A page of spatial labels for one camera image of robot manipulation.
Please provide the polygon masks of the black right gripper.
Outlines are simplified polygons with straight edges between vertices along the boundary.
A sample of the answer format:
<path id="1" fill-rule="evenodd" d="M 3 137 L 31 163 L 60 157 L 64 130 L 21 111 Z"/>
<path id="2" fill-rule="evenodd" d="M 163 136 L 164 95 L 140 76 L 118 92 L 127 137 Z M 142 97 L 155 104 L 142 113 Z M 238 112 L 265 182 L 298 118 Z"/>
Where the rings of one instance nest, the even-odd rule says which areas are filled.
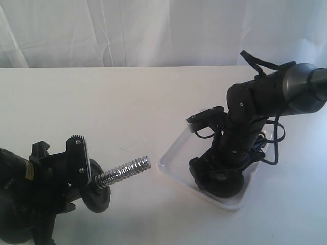
<path id="1" fill-rule="evenodd" d="M 263 154 L 253 149 L 268 117 L 260 116 L 245 124 L 226 119 L 214 138 L 204 158 L 189 161 L 189 171 L 200 190 L 212 190 L 217 197 L 233 197 L 243 187 L 243 173 L 240 170 L 216 170 L 216 168 L 247 168 L 258 161 Z"/>

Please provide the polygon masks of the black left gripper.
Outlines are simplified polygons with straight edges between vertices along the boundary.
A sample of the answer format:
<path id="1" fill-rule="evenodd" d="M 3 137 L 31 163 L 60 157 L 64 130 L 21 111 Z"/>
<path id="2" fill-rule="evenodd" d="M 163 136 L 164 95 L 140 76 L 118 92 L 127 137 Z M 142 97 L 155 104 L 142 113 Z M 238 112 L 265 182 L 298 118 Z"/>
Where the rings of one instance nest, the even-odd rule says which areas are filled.
<path id="1" fill-rule="evenodd" d="M 32 145 L 26 198 L 21 205 L 24 225 L 35 244 L 55 244 L 53 229 L 56 216 L 76 209 L 66 177 L 65 153 L 48 153 L 49 145 L 40 141 Z"/>

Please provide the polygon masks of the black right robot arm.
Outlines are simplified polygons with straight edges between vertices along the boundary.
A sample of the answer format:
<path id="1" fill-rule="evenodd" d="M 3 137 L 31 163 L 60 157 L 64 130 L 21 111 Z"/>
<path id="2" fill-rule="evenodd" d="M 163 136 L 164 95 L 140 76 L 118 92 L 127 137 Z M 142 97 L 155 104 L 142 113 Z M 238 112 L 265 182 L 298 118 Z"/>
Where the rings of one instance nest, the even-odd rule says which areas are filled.
<path id="1" fill-rule="evenodd" d="M 244 185 L 244 171 L 267 160 L 263 148 L 275 149 L 284 140 L 278 130 L 280 118 L 310 114 L 326 104 L 326 69 L 309 63 L 288 63 L 253 80 L 233 84 L 227 91 L 226 107 L 215 106 L 187 119 L 189 130 L 212 130 L 212 144 L 200 157 L 189 161 L 196 185 L 216 197 L 229 198 Z"/>

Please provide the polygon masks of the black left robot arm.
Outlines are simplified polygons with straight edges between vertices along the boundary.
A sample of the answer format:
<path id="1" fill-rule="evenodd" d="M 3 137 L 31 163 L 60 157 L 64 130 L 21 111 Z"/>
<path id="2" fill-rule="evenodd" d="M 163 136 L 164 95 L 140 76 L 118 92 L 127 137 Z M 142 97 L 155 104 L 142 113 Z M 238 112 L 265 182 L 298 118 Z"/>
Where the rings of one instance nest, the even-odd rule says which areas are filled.
<path id="1" fill-rule="evenodd" d="M 1 149 L 1 240 L 8 244 L 54 244 L 56 216 L 76 208 L 65 153 L 50 155 L 48 148 L 34 144 L 29 159 Z"/>

